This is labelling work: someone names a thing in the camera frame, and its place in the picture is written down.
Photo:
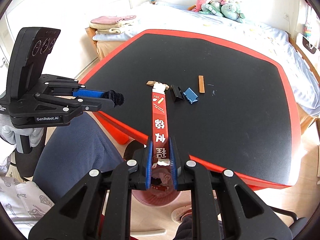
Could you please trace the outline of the red snack box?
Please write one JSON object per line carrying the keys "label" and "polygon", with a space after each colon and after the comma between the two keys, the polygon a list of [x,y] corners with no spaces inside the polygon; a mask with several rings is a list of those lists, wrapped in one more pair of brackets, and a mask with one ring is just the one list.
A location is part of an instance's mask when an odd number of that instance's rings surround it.
{"label": "red snack box", "polygon": [[152,167],[160,165],[168,166],[170,159],[169,133],[167,120],[167,106],[165,86],[155,84],[152,88],[152,142],[153,159]]}

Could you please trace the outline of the tan wooden clip piece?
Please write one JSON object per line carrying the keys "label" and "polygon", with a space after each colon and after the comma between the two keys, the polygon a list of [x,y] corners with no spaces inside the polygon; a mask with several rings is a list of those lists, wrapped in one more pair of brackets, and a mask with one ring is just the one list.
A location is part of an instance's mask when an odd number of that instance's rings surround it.
{"label": "tan wooden clip piece", "polygon": [[153,87],[155,84],[162,84],[162,85],[164,85],[165,86],[165,90],[168,90],[169,89],[169,86],[167,85],[167,84],[165,84],[165,83],[161,83],[161,82],[158,82],[158,81],[148,81],[147,83],[146,83],[146,85],[147,86],[151,86],[151,87]]}

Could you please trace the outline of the wooden stick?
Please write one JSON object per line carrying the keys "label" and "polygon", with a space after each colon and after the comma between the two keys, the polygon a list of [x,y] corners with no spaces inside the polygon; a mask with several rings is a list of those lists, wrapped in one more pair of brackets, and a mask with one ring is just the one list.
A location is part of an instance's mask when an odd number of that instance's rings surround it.
{"label": "wooden stick", "polygon": [[198,76],[198,81],[199,81],[199,92],[200,93],[205,93],[204,76],[203,75],[199,75]]}

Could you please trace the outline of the pink trash bin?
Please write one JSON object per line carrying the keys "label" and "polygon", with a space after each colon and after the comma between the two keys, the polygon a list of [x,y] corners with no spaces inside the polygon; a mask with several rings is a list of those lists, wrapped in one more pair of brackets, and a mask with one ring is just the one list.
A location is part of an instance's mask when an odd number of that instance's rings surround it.
{"label": "pink trash bin", "polygon": [[174,189],[168,166],[157,166],[152,171],[150,188],[146,191],[133,190],[132,195],[140,203],[150,207],[165,207],[174,202],[180,192]]}

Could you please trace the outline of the white gloved hand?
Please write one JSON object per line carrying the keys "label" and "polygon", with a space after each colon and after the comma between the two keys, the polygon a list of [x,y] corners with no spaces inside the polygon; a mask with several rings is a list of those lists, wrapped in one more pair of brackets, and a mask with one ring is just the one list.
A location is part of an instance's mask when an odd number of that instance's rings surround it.
{"label": "white gloved hand", "polygon": [[16,145],[18,153],[29,154],[43,136],[44,128],[15,128],[8,115],[1,114],[1,138]]}

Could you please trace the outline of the blue trouser leg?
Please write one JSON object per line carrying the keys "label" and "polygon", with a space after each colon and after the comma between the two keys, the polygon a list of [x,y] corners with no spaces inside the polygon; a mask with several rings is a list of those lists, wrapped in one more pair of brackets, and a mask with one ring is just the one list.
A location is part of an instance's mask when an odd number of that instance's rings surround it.
{"label": "blue trouser leg", "polygon": [[44,147],[33,181],[57,202],[90,170],[107,172],[124,161],[114,144],[87,113],[57,127]]}

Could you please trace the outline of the blue plastic block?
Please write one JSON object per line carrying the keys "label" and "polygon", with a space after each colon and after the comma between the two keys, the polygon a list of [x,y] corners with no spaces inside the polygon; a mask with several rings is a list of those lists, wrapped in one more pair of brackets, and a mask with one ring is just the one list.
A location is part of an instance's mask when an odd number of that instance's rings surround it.
{"label": "blue plastic block", "polygon": [[183,92],[183,95],[191,105],[199,100],[198,95],[190,87]]}

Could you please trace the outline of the white wooden bar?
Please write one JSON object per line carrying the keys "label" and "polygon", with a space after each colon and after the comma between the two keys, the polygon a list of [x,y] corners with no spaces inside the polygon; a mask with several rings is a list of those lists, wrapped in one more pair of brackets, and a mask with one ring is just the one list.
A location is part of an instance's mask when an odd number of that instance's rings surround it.
{"label": "white wooden bar", "polygon": [[161,236],[167,233],[166,229],[157,229],[151,231],[131,231],[131,237],[153,237],[153,236]]}

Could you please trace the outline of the folded towels stack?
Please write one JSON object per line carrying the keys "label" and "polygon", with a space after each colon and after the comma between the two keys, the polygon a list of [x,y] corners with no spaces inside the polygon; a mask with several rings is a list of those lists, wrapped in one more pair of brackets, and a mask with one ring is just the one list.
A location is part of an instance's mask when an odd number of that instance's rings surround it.
{"label": "folded towels stack", "polygon": [[131,27],[136,15],[100,16],[90,21],[89,26],[102,34],[121,34]]}

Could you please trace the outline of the red black table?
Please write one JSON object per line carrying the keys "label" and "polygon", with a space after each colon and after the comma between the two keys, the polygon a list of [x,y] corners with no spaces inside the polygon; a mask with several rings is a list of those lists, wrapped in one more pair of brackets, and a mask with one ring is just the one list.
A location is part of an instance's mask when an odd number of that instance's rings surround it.
{"label": "red black table", "polygon": [[159,81],[204,93],[195,103],[167,93],[169,135],[179,153],[210,170],[233,170],[257,189],[298,180],[300,123],[282,66],[245,46],[177,30],[149,29],[124,42],[82,78],[88,89],[114,89],[124,104],[99,114],[145,143],[152,135],[152,89]]}

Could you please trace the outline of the striped green plush toy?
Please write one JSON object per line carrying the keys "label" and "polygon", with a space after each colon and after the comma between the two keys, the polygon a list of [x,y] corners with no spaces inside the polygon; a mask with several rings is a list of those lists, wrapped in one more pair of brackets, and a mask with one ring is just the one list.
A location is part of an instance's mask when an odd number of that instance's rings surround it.
{"label": "striped green plush toy", "polygon": [[215,15],[218,17],[223,17],[223,13],[221,12],[221,4],[219,2],[213,2],[212,4],[210,3],[203,3],[201,5],[201,14],[206,14],[206,15]]}

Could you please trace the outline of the pink plush toy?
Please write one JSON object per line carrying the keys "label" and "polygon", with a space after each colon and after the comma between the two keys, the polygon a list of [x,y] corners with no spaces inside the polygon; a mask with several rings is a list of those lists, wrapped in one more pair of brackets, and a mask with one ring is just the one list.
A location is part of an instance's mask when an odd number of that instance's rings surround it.
{"label": "pink plush toy", "polygon": [[192,11],[194,11],[194,12],[199,12],[199,11],[201,11],[201,6],[203,5],[203,4],[207,4],[207,3],[209,3],[211,0],[197,0],[196,1],[196,4],[195,4],[195,7],[192,9]]}

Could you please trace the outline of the black plastic bracket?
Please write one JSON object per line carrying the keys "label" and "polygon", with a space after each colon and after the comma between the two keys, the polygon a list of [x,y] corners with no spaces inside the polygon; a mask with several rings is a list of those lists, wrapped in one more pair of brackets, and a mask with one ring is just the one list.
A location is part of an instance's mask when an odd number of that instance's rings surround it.
{"label": "black plastic bracket", "polygon": [[179,102],[179,101],[185,100],[185,97],[183,95],[183,92],[182,92],[180,86],[171,85],[170,86],[170,93],[171,93],[173,102]]}

